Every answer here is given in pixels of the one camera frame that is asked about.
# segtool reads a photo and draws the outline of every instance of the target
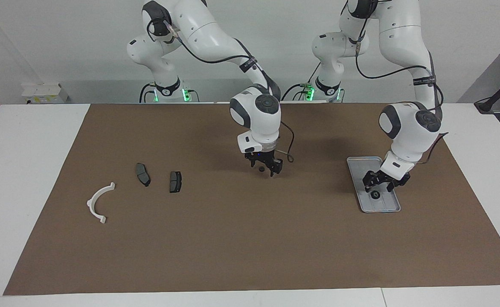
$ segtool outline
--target white power supply box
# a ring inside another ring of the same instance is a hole
[[[66,103],[68,94],[59,83],[21,84],[24,103]]]

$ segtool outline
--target black velcro strap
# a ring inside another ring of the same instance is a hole
[[[172,84],[171,86],[167,87],[162,87],[160,85],[155,86],[163,96],[172,96],[174,91],[176,91],[180,87],[180,78],[178,78],[178,81],[176,83]]]
[[[424,84],[434,84],[436,83],[436,75],[425,77],[425,78],[414,78],[413,85],[424,85]]]
[[[247,72],[252,66],[254,66],[258,60],[256,58],[252,57],[246,62],[244,62],[242,65],[239,66],[239,68],[242,70],[242,72]]]
[[[341,85],[341,83],[339,83],[338,85],[333,86],[333,87],[328,86],[328,85],[324,85],[320,82],[320,80],[318,80],[318,78],[317,78],[316,84],[317,84],[318,89],[321,90],[322,92],[324,92],[324,94],[326,94],[326,96],[331,96],[331,95],[335,94],[336,91],[339,89],[339,86]]]

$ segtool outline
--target gray tray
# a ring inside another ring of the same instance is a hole
[[[387,191],[387,184],[375,186],[372,191],[381,193],[378,200],[371,198],[371,195],[366,192],[363,186],[362,179],[367,171],[378,171],[383,163],[379,157],[349,157],[347,159],[349,170],[354,183],[354,188],[358,195],[358,202],[360,208],[365,213],[379,213],[379,212],[398,212],[400,211],[400,203],[394,190]]]

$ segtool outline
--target green light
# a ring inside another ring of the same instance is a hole
[[[191,101],[191,94],[189,94],[186,89],[182,89],[182,93],[183,93],[183,99],[184,101],[188,102],[188,101]]]
[[[312,101],[314,97],[314,88],[312,86],[307,86],[307,95],[305,95],[306,101]]]

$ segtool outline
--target white curved object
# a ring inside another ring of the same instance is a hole
[[[108,191],[113,191],[115,189],[115,183],[111,183],[111,185],[107,187],[103,187],[100,190],[96,191],[96,193],[91,197],[90,200],[87,201],[87,206],[89,207],[90,213],[92,213],[96,218],[100,219],[100,222],[104,224],[106,222],[106,217],[104,215],[99,215],[94,211],[94,204],[96,204],[96,200],[98,197],[102,196]]]

